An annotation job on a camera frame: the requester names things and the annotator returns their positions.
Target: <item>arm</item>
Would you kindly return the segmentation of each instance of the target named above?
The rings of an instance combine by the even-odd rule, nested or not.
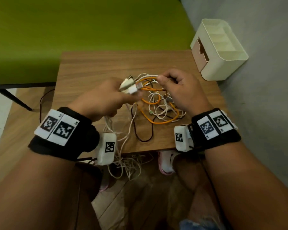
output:
[[[175,104],[191,116],[213,109],[192,74],[170,69],[157,79]],[[205,155],[220,203],[234,229],[288,229],[288,188],[242,142],[208,149]]]
[[[122,79],[105,81],[82,94],[68,107],[92,121],[114,116],[124,103],[140,100],[119,92]],[[52,229],[63,192],[75,162],[40,155],[27,149],[24,157],[0,183],[0,230]]]

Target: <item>gray wall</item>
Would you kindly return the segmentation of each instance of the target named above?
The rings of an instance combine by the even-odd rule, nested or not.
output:
[[[181,0],[197,30],[227,21],[249,60],[219,82],[249,149],[288,186],[288,0]]]

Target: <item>black metal leg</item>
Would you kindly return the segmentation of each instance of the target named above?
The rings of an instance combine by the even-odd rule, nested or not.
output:
[[[27,106],[25,103],[23,103],[21,100],[19,100],[17,97],[15,97],[13,94],[11,94],[6,89],[1,88],[0,93],[2,95],[6,96],[8,99],[11,99],[12,101],[16,102],[17,104],[19,104],[23,108],[26,108],[27,110],[32,111],[32,109],[29,106]]]

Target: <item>green cushion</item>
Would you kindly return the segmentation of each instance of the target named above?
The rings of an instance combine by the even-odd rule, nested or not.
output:
[[[184,50],[179,0],[0,0],[0,84],[56,81],[73,50]]]

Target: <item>white desk organizer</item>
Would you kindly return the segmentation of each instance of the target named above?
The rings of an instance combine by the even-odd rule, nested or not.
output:
[[[230,76],[248,55],[228,23],[203,19],[191,43],[198,70],[207,81],[221,81]]]

